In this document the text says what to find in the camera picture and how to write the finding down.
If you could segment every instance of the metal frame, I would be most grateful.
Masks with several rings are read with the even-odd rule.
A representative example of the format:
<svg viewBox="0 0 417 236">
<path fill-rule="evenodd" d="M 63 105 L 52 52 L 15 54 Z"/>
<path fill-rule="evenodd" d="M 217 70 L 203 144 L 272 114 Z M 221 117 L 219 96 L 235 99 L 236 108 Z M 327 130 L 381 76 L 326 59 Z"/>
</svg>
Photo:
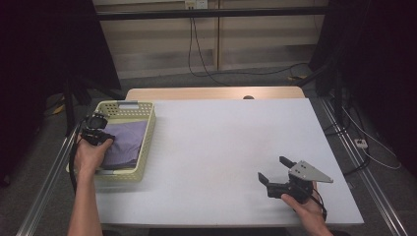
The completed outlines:
<svg viewBox="0 0 417 236">
<path fill-rule="evenodd" d="M 302 16 L 325 15 L 329 12 L 346 11 L 349 7 L 295 7 L 295 8 L 270 8 L 270 9 L 219 9 L 219 10 L 175 10 L 157 12 L 97 12 L 96 15 L 55 15 L 44 16 L 50 18 L 66 18 L 67 20 L 99 20 L 99 21 L 124 21 L 144 19 L 180 19 L 180 18 L 223 18 L 223 17 L 260 17 L 260 16 Z M 58 175 L 68 162 L 68 154 L 71 143 L 75 138 L 75 132 L 64 140 L 55 162 L 47 175 L 41 189 L 34 199 L 30 210 L 25 217 L 18 236 L 33 235 L 37 224 L 43 214 L 46 204 L 54 188 Z"/>
<path fill-rule="evenodd" d="M 334 125 L 334 128 L 337 132 L 340 132 L 338 135 L 340 138 L 341 143 L 345 147 L 350 159 L 352 160 L 353 164 L 357 167 L 364 161 L 362 155 L 360 154 L 358 148 L 355 146 L 354 142 L 350 138 L 350 136 L 346 132 L 342 132 L 342 128 L 339 127 L 336 121 L 336 118 L 333 115 L 334 110 L 332 109 L 329 101 L 324 101 L 321 98 L 322 106 L 328 116 L 330 122 Z M 366 188 L 369 191 L 372 199 L 374 200 L 377 208 L 380 210 L 381 216 L 386 221 L 386 224 L 391 231 L 392 235 L 398 236 L 406 236 L 409 235 L 402 225 L 402 222 L 393 208 L 391 202 L 387 198 L 386 194 L 384 194 L 383 190 L 381 189 L 380 185 L 378 184 L 377 180 L 374 178 L 374 175 L 371 173 L 369 168 L 365 168 L 358 172 L 364 182 Z"/>
<path fill-rule="evenodd" d="M 213 10 L 171 10 L 155 12 L 97 12 L 99 21 L 122 21 L 144 19 L 180 18 L 223 18 L 223 17 L 265 17 L 325 15 L 329 12 L 346 11 L 350 7 L 293 7 L 260 9 L 213 9 Z"/>
</svg>

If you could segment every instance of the fabric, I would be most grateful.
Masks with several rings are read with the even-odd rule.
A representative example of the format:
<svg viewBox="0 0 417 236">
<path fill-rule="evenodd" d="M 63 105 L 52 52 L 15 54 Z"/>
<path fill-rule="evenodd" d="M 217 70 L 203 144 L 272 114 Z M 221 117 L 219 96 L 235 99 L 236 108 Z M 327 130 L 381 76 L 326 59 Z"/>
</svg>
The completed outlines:
<svg viewBox="0 0 417 236">
<path fill-rule="evenodd" d="M 135 168 L 148 121 L 108 124 L 103 132 L 115 136 L 101 164 L 103 169 Z"/>
</svg>

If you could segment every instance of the wall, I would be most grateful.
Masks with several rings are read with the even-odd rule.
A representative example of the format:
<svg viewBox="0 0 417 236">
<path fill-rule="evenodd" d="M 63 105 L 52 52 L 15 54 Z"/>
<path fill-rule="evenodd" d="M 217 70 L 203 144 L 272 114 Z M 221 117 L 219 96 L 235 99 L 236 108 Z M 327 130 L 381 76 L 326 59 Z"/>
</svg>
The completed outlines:
<svg viewBox="0 0 417 236">
<path fill-rule="evenodd" d="M 209 9 L 324 6 L 318 0 L 208 0 Z M 94 0 L 97 12 L 183 10 L 184 1 Z M 308 62 L 323 16 L 195 19 L 208 70 L 288 66 Z M 120 79 L 188 73 L 190 19 L 101 22 Z M 193 71 L 203 71 L 197 43 Z"/>
</svg>

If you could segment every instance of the yellow basket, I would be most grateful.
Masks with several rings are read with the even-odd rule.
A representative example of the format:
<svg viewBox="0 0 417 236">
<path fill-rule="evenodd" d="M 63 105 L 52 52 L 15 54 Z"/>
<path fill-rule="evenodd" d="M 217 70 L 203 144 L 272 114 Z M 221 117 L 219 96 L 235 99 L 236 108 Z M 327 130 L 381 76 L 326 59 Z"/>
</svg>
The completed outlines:
<svg viewBox="0 0 417 236">
<path fill-rule="evenodd" d="M 106 181 L 141 181 L 144 176 L 150 141 L 156 121 L 153 103 L 125 100 L 101 101 L 95 108 L 95 112 L 107 115 L 108 124 L 148 121 L 142 146 L 139 151 L 138 163 L 135 168 L 95 171 L 95 179 Z"/>
</svg>

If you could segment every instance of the black curtain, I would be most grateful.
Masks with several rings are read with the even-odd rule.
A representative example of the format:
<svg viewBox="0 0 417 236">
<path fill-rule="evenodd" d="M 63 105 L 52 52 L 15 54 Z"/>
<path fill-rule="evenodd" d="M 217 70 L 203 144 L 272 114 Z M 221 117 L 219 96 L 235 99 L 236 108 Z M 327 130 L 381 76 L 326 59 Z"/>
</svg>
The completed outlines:
<svg viewBox="0 0 417 236">
<path fill-rule="evenodd" d="M 356 1 L 352 6 L 355 7 L 350 16 L 326 16 L 310 67 L 315 71 L 329 59 L 337 61 L 334 69 L 339 70 L 380 138 L 392 146 L 398 159 L 417 176 L 414 3 L 374 0 Z M 343 53 L 334 57 L 340 48 Z M 316 86 L 326 93 L 334 86 L 334 75 L 317 78 Z"/>
<path fill-rule="evenodd" d="M 0 181 L 30 145 L 46 97 L 63 92 L 62 67 L 70 80 L 120 88 L 94 14 L 90 0 L 0 1 Z"/>
</svg>

